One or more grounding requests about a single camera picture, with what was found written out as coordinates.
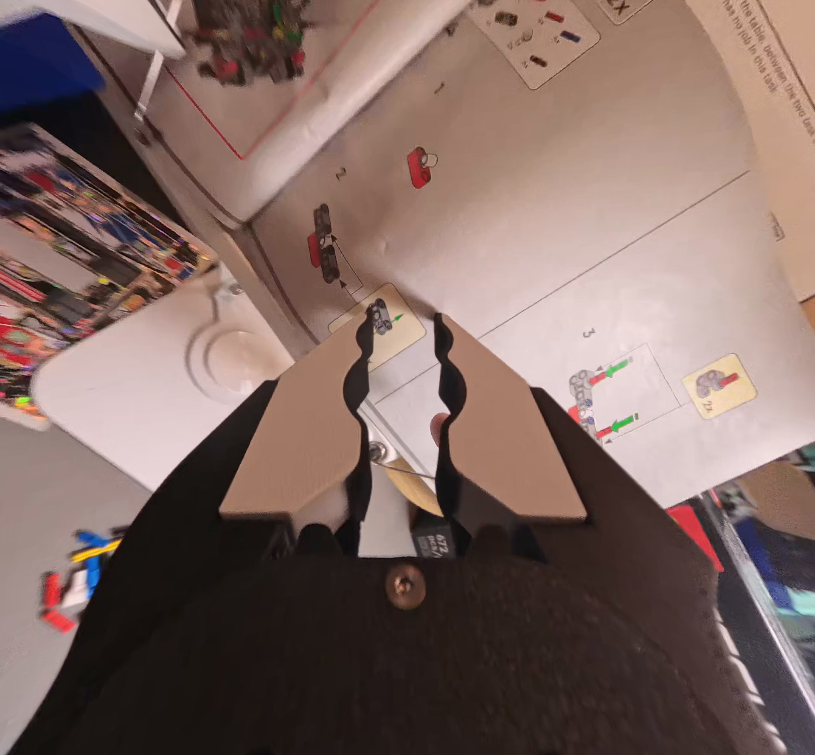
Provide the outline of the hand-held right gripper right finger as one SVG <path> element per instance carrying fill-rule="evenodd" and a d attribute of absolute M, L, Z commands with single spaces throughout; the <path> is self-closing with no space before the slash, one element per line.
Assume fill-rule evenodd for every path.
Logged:
<path fill-rule="evenodd" d="M 440 366 L 435 489 L 461 546 L 506 537 L 515 555 L 542 555 L 533 529 L 580 525 L 586 507 L 531 386 L 447 314 L 433 318 Z"/>

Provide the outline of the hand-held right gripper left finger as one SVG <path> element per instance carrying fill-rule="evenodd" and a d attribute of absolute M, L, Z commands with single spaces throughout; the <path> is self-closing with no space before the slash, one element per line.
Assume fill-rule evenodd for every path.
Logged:
<path fill-rule="evenodd" d="M 280 521 L 299 535 L 328 529 L 357 555 L 372 494 L 369 392 L 372 310 L 352 317 L 276 380 L 219 507 L 228 520 Z"/>

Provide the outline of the white book stand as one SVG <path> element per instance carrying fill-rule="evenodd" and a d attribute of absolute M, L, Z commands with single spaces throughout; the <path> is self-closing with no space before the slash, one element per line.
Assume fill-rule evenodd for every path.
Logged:
<path fill-rule="evenodd" d="M 286 302 L 289 288 L 278 286 L 279 266 L 252 226 L 223 226 L 168 154 L 148 157 L 148 168 L 215 268 L 49 360 L 34 391 L 56 427 L 153 492 L 261 383 L 329 333 L 321 325 L 309 336 L 296 314 L 343 318 L 375 289 L 400 283 L 383 268 L 357 268 L 351 292 Z"/>

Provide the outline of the white instruction booklet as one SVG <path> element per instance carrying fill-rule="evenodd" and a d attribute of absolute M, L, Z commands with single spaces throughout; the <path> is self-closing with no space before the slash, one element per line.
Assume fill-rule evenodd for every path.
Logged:
<path fill-rule="evenodd" d="M 683 0 L 311 0 L 304 75 L 150 117 L 307 346 L 408 308 L 369 400 L 433 473 L 443 312 L 664 505 L 813 441 L 813 333 L 748 122 Z"/>

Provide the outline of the pile of small lego pins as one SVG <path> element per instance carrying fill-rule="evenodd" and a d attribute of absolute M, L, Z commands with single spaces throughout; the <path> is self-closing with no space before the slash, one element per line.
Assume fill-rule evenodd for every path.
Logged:
<path fill-rule="evenodd" d="M 45 626 L 60 635 L 71 634 L 78 627 L 127 529 L 123 525 L 107 533 L 87 528 L 74 532 L 74 548 L 67 555 L 65 569 L 42 575 L 38 618 Z"/>

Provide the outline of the black cardboard set box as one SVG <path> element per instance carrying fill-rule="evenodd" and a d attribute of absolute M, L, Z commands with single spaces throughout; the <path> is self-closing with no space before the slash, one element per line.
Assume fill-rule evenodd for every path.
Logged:
<path fill-rule="evenodd" d="M 639 621 L 728 724 L 740 726 L 708 674 L 719 659 L 758 707 L 769 743 L 813 753 L 813 675 L 779 613 L 793 603 L 789 548 L 765 543 L 775 531 L 737 516 L 715 491 L 665 510 L 604 450 L 582 441 L 560 450 L 584 522 L 516 516 L 442 453 L 442 502 L 431 490 L 413 496 L 417 554 L 463 556 L 481 528 L 502 526 L 518 554 L 559 567 Z"/>

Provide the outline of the large blue parts bin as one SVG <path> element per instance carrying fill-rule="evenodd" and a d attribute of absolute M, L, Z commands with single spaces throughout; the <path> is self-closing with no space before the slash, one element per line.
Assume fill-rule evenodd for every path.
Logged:
<path fill-rule="evenodd" d="M 104 86 L 101 73 L 59 18 L 39 14 L 2 26 L 2 114 Z"/>

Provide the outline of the pale round wooden board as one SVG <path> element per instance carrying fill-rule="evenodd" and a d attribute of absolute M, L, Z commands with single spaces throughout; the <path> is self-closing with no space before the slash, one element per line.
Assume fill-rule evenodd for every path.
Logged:
<path fill-rule="evenodd" d="M 427 477 L 420 475 L 401 457 L 386 463 L 384 467 L 393 485 L 410 503 L 431 515 L 443 516 L 436 493 Z"/>

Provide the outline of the colourful sticker sheet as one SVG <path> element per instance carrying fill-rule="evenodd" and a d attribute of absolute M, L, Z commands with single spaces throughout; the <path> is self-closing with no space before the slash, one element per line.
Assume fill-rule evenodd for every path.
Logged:
<path fill-rule="evenodd" d="M 37 372 L 216 255 L 35 124 L 1 133 L 1 413 L 45 430 Z"/>

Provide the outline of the large printed task sheet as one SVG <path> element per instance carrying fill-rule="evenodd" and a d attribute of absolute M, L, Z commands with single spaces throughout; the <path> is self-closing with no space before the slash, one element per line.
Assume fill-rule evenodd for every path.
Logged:
<path fill-rule="evenodd" d="M 813 87 L 801 76 L 766 0 L 696 0 L 694 11 L 747 115 L 790 284 L 800 298 L 812 298 Z"/>

